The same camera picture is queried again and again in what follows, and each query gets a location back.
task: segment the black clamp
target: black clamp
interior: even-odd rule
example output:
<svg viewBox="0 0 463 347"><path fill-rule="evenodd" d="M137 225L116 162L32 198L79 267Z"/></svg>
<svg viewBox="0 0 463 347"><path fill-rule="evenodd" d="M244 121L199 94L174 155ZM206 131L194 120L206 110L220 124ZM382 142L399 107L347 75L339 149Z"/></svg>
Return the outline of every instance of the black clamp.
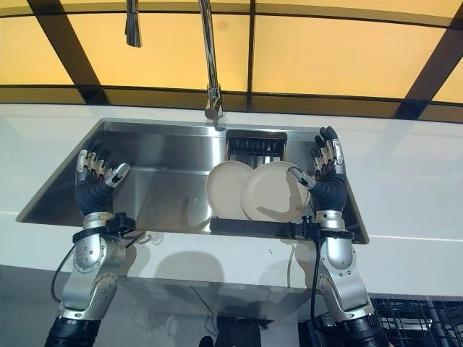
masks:
<svg viewBox="0 0 463 347"><path fill-rule="evenodd" d="M74 234L72 237L72 242L76 243L85 237L89 237L95 234L123 239L125 234L134 231L135 229L135 221L131 218L128 218L125 212L120 212L116 213L116 215L110 220L107 220L106 226L89 228Z"/></svg>
<svg viewBox="0 0 463 347"><path fill-rule="evenodd" d="M305 215L302 216L302 223L296 225L295 236L303 237L304 239L310 240L319 240L324 239L326 237L353 240L355 237L354 233L351 231L322 231L321 225L319 223L312 223L312 217L307 217Z"/></svg>

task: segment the sink basin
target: sink basin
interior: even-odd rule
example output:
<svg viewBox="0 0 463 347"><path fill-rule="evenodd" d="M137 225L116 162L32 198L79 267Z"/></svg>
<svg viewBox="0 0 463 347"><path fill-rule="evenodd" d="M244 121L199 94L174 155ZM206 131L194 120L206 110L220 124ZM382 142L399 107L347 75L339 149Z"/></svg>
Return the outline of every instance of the sink basin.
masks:
<svg viewBox="0 0 463 347"><path fill-rule="evenodd" d="M110 161L129 163L132 167L114 193L114 212L125 212L135 219L139 230L209 234L213 213L206 198L205 181L211 169L227 158L226 133L230 130L253 134L283 132L287 138L284 160L313 172L308 153L315 145L315 128L228 126L221 131L179 122L102 119L39 189L17 221L81 226L82 215L74 201L77 155L86 140L100 139L111 153ZM347 225L356 224L356 242L367 243L368 235L352 193L349 201L347 211L354 217ZM306 209L304 214L310 215L311 211Z"/></svg>

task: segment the robot forearm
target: robot forearm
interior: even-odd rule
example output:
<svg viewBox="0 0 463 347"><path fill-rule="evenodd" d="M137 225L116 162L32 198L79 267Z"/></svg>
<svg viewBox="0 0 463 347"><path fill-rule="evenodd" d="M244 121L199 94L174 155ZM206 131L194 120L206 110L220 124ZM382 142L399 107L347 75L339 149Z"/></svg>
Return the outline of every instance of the robot forearm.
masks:
<svg viewBox="0 0 463 347"><path fill-rule="evenodd" d="M338 211L317 213L325 230L343 231ZM320 248L318 287L346 347L387 347L389 342L356 267L351 240L327 237Z"/></svg>
<svg viewBox="0 0 463 347"><path fill-rule="evenodd" d="M125 258L119 237L96 233L111 218L111 213L91 213L85 216L84 229L75 235L73 271L46 347L93 345L116 293L117 269Z"/></svg>

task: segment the beige plate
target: beige plate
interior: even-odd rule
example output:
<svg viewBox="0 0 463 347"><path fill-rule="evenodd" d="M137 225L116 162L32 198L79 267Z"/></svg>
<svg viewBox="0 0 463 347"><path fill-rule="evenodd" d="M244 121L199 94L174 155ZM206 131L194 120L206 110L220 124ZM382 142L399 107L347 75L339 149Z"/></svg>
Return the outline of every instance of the beige plate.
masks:
<svg viewBox="0 0 463 347"><path fill-rule="evenodd" d="M209 173L205 183L209 206L220 218L249 219L241 207L241 193L252 168L239 161L224 161Z"/></svg>
<svg viewBox="0 0 463 347"><path fill-rule="evenodd" d="M276 161L253 171L241 197L243 209L250 219L289 222L302 214L310 193L288 173L292 166Z"/></svg>

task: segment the faucet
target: faucet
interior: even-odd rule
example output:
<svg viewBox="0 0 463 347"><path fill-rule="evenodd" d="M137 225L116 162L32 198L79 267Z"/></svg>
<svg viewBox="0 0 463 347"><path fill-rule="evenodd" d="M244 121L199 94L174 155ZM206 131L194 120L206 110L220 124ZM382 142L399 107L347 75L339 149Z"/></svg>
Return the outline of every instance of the faucet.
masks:
<svg viewBox="0 0 463 347"><path fill-rule="evenodd" d="M219 119L223 116L220 84L217 82L216 50L214 49L214 32L212 28L212 11L209 0L198 0L200 3L201 20L203 21L203 35L205 58L208 63L208 102L205 116L208 119Z"/></svg>
<svg viewBox="0 0 463 347"><path fill-rule="evenodd" d="M132 47L141 47L140 24L138 22L138 0L127 0L127 19L125 21L125 35L127 44Z"/></svg>
<svg viewBox="0 0 463 347"><path fill-rule="evenodd" d="M214 33L212 28L212 11L209 0L198 0L201 20L203 21L203 35L205 57L208 65L208 102L205 106L205 116L217 121L223 116L220 84L217 82L216 52L214 48ZM138 0L127 0L127 20L125 22L127 44L141 47L140 26L138 22Z"/></svg>

